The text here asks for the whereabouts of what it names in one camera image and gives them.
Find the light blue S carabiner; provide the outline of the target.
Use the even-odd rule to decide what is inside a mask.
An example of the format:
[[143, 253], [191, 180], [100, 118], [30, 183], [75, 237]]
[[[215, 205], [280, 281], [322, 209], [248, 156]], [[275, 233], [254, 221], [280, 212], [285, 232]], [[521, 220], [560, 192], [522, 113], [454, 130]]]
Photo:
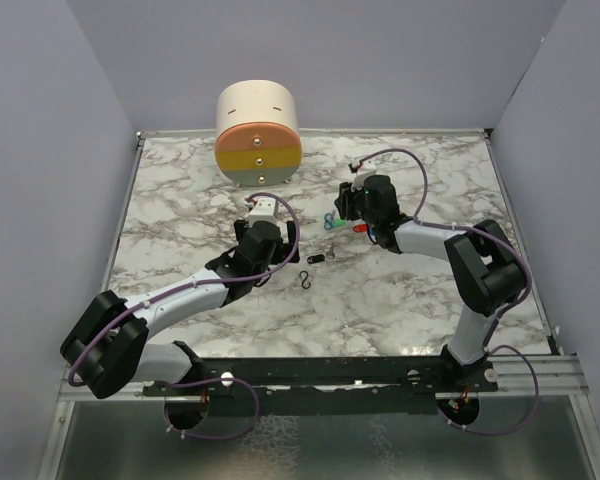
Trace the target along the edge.
[[323, 224], [324, 229], [331, 230], [334, 227], [334, 223], [335, 223], [335, 220], [334, 220], [333, 214], [331, 212], [326, 213], [324, 215], [324, 224]]

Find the small red key tag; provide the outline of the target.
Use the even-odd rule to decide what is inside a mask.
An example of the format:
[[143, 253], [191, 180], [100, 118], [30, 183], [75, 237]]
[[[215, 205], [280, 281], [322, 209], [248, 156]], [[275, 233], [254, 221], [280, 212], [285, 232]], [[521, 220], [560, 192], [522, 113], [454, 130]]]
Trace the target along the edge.
[[355, 233], [367, 233], [369, 230], [369, 227], [366, 224], [360, 224], [360, 225], [355, 225], [352, 230]]

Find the black S carabiner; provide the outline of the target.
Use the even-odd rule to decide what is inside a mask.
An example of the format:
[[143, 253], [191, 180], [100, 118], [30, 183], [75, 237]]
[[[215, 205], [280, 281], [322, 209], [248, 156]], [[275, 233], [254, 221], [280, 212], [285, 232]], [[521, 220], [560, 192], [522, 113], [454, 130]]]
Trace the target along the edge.
[[299, 272], [299, 279], [300, 279], [300, 284], [301, 287], [305, 290], [308, 290], [311, 288], [312, 282], [311, 282], [311, 277], [308, 271], [306, 270], [302, 270]]

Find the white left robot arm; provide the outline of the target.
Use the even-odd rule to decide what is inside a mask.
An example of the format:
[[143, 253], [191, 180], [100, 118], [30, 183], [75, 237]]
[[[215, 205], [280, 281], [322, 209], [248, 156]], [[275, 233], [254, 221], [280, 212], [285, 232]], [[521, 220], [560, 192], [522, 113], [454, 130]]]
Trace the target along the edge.
[[165, 380], [186, 395], [200, 385], [201, 371], [187, 360], [167, 372], [140, 376], [149, 366], [147, 342], [191, 316], [223, 308], [263, 286], [289, 263], [299, 261], [300, 227], [286, 223], [289, 240], [264, 220], [246, 228], [238, 244], [210, 260], [194, 275], [153, 292], [123, 297], [112, 290], [97, 294], [60, 347], [70, 365], [67, 381], [107, 398], [131, 381]]

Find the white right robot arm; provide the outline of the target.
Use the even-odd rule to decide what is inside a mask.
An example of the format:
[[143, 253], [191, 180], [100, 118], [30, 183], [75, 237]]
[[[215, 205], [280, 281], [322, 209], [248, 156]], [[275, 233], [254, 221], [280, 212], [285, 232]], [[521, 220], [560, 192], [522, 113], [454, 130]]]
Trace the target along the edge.
[[449, 263], [464, 306], [451, 340], [443, 347], [441, 383], [461, 391], [487, 358], [486, 347], [504, 315], [530, 294], [528, 266], [500, 225], [474, 226], [424, 222], [404, 214], [386, 175], [342, 182], [334, 205], [344, 220], [360, 220], [376, 244], [395, 254], [418, 254]]

